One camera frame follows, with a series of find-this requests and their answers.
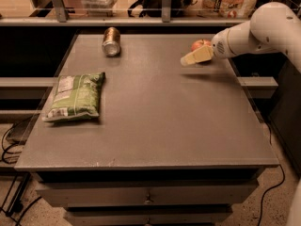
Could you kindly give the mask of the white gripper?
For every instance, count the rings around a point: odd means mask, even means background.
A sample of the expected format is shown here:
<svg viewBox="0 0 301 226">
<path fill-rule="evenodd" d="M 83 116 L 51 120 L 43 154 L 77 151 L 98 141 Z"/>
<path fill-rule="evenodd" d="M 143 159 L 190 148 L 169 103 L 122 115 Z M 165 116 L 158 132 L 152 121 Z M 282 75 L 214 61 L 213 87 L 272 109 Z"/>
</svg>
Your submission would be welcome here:
<svg viewBox="0 0 301 226">
<path fill-rule="evenodd" d="M 218 58 L 234 57 L 234 53 L 229 46 L 229 32 L 230 29 L 215 34 L 211 40 L 211 46 L 203 45 L 181 58 L 181 64 L 186 67 L 200 62 L 206 62 L 213 58 L 215 55 Z"/>
</svg>

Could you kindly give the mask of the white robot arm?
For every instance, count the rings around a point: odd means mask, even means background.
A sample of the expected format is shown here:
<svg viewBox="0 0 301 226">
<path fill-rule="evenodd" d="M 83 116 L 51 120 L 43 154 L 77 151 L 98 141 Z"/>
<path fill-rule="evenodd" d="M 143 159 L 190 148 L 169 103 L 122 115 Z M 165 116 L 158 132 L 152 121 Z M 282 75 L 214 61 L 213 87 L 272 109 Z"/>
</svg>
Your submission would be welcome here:
<svg viewBox="0 0 301 226">
<path fill-rule="evenodd" d="M 224 59 L 274 52 L 288 59 L 288 68 L 281 80 L 289 83 L 289 90 L 280 93 L 280 101 L 287 106 L 281 114 L 289 118 L 282 121 L 284 132 L 281 135 L 300 137 L 300 118 L 294 117 L 293 113 L 301 113 L 301 21 L 286 5 L 278 2 L 264 4 L 249 21 L 217 33 L 210 41 L 195 41 L 192 51 L 181 59 L 181 64 L 189 66 L 207 62 L 213 57 Z"/>
</svg>

